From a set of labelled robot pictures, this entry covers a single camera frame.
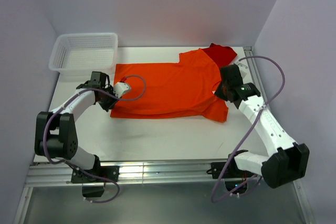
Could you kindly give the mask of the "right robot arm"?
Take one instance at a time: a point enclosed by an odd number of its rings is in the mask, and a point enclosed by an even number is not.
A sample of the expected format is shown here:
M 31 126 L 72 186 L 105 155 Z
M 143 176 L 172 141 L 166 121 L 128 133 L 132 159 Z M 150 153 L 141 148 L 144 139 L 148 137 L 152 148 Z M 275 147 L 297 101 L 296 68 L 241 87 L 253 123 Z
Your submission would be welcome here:
M 267 108 L 261 93 L 253 83 L 244 83 L 238 65 L 220 69 L 221 82 L 215 95 L 231 102 L 249 120 L 251 128 L 261 138 L 267 156 L 247 150 L 232 152 L 223 167 L 224 172 L 237 177 L 244 171 L 263 177 L 271 188 L 277 188 L 306 174 L 310 151 L 298 144 Z

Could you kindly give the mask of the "orange t-shirt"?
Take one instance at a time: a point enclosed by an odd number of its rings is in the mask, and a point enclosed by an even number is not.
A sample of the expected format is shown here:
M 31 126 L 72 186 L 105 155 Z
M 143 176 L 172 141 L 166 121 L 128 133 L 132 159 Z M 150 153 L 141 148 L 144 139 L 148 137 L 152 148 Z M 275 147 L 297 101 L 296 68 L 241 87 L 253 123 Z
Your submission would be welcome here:
M 179 55 L 178 63 L 118 64 L 114 81 L 127 78 L 131 92 L 117 102 L 112 118 L 168 119 L 203 116 L 224 123 L 228 107 L 213 94 L 217 64 L 201 49 Z

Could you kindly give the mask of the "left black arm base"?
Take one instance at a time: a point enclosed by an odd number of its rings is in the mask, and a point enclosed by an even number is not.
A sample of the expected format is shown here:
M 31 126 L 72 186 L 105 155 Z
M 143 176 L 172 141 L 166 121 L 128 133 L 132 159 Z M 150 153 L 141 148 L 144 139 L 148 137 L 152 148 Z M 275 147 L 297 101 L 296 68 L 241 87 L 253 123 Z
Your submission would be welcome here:
M 82 196 L 86 200 L 99 202 L 99 198 L 107 191 L 107 184 L 114 184 L 117 188 L 112 199 L 118 197 L 120 193 L 120 186 L 118 185 L 119 166 L 102 166 L 97 175 L 88 175 L 88 171 L 81 171 L 76 168 L 72 171 L 71 183 L 82 184 Z

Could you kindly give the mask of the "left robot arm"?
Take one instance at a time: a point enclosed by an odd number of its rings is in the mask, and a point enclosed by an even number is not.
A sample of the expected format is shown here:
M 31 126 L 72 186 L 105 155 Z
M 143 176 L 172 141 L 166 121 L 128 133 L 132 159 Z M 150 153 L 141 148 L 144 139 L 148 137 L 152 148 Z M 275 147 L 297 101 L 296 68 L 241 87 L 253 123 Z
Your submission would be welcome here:
M 99 157 L 79 147 L 75 122 L 90 106 L 99 104 L 110 111 L 123 95 L 131 91 L 124 81 L 110 84 L 103 72 L 94 71 L 90 80 L 76 87 L 74 95 L 59 107 L 49 112 L 40 112 L 36 117 L 35 154 L 46 157 L 51 163 L 66 163 L 91 182 L 102 176 Z

